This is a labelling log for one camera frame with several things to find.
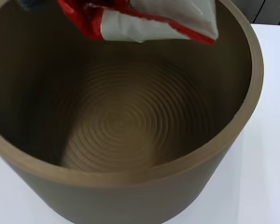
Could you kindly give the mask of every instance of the white surface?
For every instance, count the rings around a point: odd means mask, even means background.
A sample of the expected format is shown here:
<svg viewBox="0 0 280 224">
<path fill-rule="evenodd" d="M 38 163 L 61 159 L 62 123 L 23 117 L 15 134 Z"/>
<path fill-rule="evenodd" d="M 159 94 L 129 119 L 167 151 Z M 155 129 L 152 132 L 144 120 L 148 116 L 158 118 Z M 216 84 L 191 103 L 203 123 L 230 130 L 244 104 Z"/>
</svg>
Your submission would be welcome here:
<svg viewBox="0 0 280 224">
<path fill-rule="evenodd" d="M 280 224 L 280 26 L 254 28 L 265 62 L 259 106 L 203 193 L 166 224 Z M 0 159 L 0 224 L 9 223 L 70 224 Z"/>
<path fill-rule="evenodd" d="M 280 224 L 280 26 L 253 27 L 265 72 L 259 105 L 244 130 L 239 224 Z"/>
</svg>

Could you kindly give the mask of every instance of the container inner wall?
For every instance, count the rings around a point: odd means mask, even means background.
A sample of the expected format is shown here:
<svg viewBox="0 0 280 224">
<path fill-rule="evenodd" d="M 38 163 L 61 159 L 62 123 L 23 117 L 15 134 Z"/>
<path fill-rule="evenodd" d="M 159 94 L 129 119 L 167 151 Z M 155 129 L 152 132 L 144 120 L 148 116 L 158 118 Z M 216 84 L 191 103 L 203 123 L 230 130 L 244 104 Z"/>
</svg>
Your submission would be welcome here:
<svg viewBox="0 0 280 224">
<path fill-rule="evenodd" d="M 245 34 L 220 3 L 214 46 L 86 39 L 51 1 L 0 9 L 0 134 L 42 161 L 88 172 L 146 169 L 218 134 L 251 79 Z"/>
</svg>

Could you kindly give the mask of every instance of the red and white packet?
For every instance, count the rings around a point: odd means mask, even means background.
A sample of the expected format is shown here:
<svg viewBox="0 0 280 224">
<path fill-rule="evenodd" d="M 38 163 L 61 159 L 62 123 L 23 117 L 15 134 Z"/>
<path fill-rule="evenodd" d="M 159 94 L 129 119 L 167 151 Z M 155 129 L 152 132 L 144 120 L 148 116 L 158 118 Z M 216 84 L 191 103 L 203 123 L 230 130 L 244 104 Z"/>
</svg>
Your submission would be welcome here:
<svg viewBox="0 0 280 224">
<path fill-rule="evenodd" d="M 214 44 L 215 0 L 58 0 L 90 40 L 191 39 Z"/>
</svg>

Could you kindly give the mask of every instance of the white table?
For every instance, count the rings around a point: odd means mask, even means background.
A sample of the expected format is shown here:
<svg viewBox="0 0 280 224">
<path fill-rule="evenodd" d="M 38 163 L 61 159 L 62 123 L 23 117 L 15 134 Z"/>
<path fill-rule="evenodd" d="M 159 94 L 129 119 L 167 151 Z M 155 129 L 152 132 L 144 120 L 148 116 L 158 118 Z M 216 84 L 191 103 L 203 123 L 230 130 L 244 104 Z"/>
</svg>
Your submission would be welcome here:
<svg viewBox="0 0 280 224">
<path fill-rule="evenodd" d="M 259 105 L 202 194 L 166 224 L 280 224 L 280 26 L 253 27 L 265 62 Z M 0 224 L 44 223 L 70 224 L 0 159 Z"/>
</svg>

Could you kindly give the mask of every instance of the brown cylinder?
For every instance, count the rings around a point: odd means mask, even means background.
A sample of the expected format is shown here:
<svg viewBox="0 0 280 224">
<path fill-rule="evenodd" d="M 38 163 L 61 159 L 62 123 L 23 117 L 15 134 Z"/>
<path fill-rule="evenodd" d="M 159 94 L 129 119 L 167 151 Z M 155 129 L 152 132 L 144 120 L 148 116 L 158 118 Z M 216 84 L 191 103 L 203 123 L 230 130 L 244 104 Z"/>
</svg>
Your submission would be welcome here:
<svg viewBox="0 0 280 224">
<path fill-rule="evenodd" d="M 162 223 L 189 206 L 261 92 L 259 43 L 234 4 L 217 2 L 205 46 L 93 43 L 55 1 L 4 2 L 0 156 L 76 224 Z"/>
</svg>

